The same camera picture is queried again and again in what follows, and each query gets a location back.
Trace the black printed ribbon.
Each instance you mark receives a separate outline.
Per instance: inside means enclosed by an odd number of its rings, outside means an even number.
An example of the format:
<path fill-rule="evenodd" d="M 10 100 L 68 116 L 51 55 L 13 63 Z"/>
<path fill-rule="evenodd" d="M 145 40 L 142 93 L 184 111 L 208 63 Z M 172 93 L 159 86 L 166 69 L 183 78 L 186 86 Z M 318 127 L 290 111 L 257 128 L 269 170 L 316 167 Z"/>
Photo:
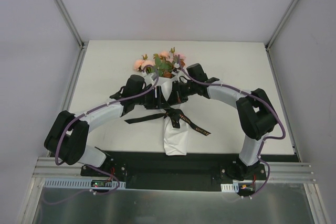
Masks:
<path fill-rule="evenodd" d="M 193 123 L 183 112 L 181 109 L 165 109 L 164 113 L 157 113 L 157 114 L 152 114 L 152 115 L 147 115 L 144 117 L 140 118 L 135 118 L 135 119 L 127 119 L 125 122 L 128 124 L 134 124 L 134 123 L 140 123 L 140 122 L 145 122 L 145 121 L 150 121 L 150 120 L 156 120 L 160 118 L 170 118 L 171 123 L 173 128 L 175 129 L 180 129 L 180 120 L 183 122 L 187 123 L 193 130 L 197 131 L 198 133 L 209 136 L 211 133 L 199 126 L 197 126 L 195 123 Z"/>

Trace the peach rose stem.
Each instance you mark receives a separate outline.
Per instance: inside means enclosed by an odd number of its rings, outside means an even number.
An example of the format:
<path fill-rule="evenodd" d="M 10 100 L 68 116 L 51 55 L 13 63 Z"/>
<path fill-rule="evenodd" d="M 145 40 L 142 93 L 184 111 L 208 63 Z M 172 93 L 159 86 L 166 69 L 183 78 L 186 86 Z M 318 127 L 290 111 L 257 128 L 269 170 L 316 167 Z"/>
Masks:
<path fill-rule="evenodd" d="M 180 57 L 180 61 L 185 61 L 186 60 L 186 56 L 182 53 L 176 52 L 174 54 L 175 57 Z"/>
<path fill-rule="evenodd" d="M 133 64 L 133 69 L 135 71 L 143 71 L 147 65 L 155 65 L 155 62 L 149 58 L 147 54 L 141 56 L 140 59 L 137 59 Z"/>

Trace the pink rose stem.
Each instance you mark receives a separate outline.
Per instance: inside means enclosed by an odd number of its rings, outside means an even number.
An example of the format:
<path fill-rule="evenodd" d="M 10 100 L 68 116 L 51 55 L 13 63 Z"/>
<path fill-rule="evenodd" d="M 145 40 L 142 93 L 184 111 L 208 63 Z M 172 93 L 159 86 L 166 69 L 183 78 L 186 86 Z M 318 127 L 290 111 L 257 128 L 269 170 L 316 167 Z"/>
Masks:
<path fill-rule="evenodd" d="M 169 51 L 162 51 L 158 54 L 153 54 L 153 59 L 159 58 L 168 62 L 173 62 L 175 57 L 175 48 L 171 48 Z"/>

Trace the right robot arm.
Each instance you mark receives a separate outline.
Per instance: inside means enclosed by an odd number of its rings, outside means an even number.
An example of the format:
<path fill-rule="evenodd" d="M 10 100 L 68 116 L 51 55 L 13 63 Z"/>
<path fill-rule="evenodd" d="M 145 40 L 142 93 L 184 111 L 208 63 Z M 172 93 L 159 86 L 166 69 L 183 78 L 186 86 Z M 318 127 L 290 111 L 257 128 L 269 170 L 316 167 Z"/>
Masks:
<path fill-rule="evenodd" d="M 219 78 L 209 78 L 199 63 L 187 68 L 187 72 L 172 82 L 168 103 L 184 103 L 192 95 L 223 102 L 237 110 L 241 128 L 245 133 L 243 147 L 237 161 L 226 168 L 232 179 L 250 178 L 260 164 L 260 154 L 269 133 L 281 122 L 266 92 L 263 89 L 243 91 Z"/>

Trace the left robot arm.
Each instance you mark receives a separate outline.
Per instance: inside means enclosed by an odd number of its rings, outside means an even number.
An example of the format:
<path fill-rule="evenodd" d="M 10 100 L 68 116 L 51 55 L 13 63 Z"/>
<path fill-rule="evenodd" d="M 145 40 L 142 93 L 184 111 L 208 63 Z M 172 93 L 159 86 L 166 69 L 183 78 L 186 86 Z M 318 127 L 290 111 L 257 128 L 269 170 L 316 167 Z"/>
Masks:
<path fill-rule="evenodd" d="M 145 96 L 153 92 L 158 82 L 157 74 L 145 78 L 133 74 L 105 103 L 77 114 L 60 112 L 44 142 L 44 147 L 55 155 L 56 165 L 81 163 L 92 166 L 99 176 L 108 175 L 111 164 L 107 154 L 87 144 L 89 133 L 143 105 Z"/>

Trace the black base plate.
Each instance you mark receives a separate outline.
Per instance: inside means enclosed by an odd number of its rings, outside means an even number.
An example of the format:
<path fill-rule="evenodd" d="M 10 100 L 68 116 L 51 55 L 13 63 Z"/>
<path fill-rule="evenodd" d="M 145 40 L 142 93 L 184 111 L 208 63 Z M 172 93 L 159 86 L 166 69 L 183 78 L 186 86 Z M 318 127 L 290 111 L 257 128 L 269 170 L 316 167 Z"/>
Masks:
<path fill-rule="evenodd" d="M 236 154 L 189 153 L 167 156 L 164 153 L 108 151 L 101 170 L 113 174 L 127 189 L 220 191 L 231 184 L 238 172 L 240 182 L 262 183 L 267 173 L 264 164 L 250 170 L 238 166 Z"/>

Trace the aluminium rail profile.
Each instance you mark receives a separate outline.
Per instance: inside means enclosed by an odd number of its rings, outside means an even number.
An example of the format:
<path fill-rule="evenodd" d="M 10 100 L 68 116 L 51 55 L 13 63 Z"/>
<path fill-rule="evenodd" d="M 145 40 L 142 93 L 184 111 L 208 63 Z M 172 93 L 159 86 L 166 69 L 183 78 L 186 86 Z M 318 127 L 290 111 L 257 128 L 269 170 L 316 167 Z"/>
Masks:
<path fill-rule="evenodd" d="M 63 164 L 57 166 L 51 157 L 40 157 L 33 171 L 33 178 L 62 178 L 62 179 L 103 179 L 102 176 L 82 176 L 82 164 L 72 166 Z M 300 162 L 270 162 L 264 164 L 256 173 L 264 180 L 269 175 L 270 183 L 315 184 L 316 176 L 309 163 Z"/>

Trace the left aluminium frame post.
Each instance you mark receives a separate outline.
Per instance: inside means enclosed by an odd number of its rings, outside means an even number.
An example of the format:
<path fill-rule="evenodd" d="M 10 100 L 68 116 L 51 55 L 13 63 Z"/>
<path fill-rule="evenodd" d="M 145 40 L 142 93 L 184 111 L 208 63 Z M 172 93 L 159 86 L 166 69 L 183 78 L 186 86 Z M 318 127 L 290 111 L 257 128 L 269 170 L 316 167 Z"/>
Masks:
<path fill-rule="evenodd" d="M 57 9 L 59 11 L 59 13 L 61 14 L 66 26 L 68 27 L 71 35 L 73 36 L 76 44 L 79 46 L 80 49 L 83 49 L 85 46 L 85 42 L 82 40 L 78 29 L 74 23 L 74 21 L 72 20 L 63 0 L 53 0 L 57 6 Z"/>

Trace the aluminium frame post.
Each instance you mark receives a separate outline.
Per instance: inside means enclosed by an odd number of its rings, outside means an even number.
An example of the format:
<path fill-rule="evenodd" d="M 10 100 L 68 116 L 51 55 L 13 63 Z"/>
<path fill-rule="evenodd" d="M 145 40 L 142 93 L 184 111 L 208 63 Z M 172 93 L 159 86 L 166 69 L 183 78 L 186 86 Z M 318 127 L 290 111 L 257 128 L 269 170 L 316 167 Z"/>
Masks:
<path fill-rule="evenodd" d="M 61 14 L 66 26 L 68 27 L 71 35 L 73 36 L 76 44 L 79 46 L 80 49 L 83 49 L 85 46 L 85 42 L 82 40 L 78 29 L 74 23 L 74 21 L 72 20 L 63 0 L 53 0 L 57 6 L 57 9 L 59 11 L 59 13 Z"/>
<path fill-rule="evenodd" d="M 287 21 L 289 20 L 292 13 L 295 11 L 295 9 L 296 9 L 296 7 L 297 7 L 297 5 L 299 4 L 300 1 L 301 0 L 291 0 L 290 1 L 289 5 L 287 6 L 285 12 L 283 13 L 283 15 L 281 17 L 279 23 L 277 24 L 275 30 L 271 34 L 267 43 L 265 44 L 265 49 L 266 49 L 267 52 L 269 52 L 270 49 L 272 48 L 273 44 L 275 43 L 276 39 L 280 35 L 281 31 L 285 27 Z"/>

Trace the right aluminium frame post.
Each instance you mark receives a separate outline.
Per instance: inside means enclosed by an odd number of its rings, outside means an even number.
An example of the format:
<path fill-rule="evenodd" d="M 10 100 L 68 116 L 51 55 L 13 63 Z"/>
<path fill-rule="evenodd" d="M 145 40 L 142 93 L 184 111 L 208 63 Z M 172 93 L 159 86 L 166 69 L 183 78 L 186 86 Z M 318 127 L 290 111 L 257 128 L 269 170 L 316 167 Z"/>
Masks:
<path fill-rule="evenodd" d="M 289 5 L 287 6 L 285 12 L 283 13 L 283 15 L 281 17 L 279 23 L 277 24 L 275 30 L 271 34 L 267 43 L 265 44 L 265 49 L 266 49 L 267 52 L 269 52 L 270 49 L 272 48 L 273 44 L 275 43 L 276 39 L 280 35 L 281 31 L 285 27 L 287 21 L 289 20 L 292 13 L 295 11 L 295 9 L 296 9 L 296 7 L 297 7 L 297 5 L 299 4 L 300 1 L 301 0 L 291 0 L 290 1 Z"/>

